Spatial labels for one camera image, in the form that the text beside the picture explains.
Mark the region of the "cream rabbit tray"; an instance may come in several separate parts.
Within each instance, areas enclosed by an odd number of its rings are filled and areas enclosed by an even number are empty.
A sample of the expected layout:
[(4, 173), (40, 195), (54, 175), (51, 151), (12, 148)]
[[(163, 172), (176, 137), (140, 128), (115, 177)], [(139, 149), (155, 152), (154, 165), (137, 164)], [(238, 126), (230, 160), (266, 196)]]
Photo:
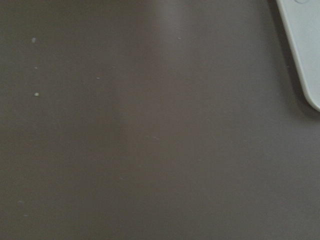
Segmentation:
[(277, 6), (307, 102), (320, 110), (320, 1), (278, 0)]

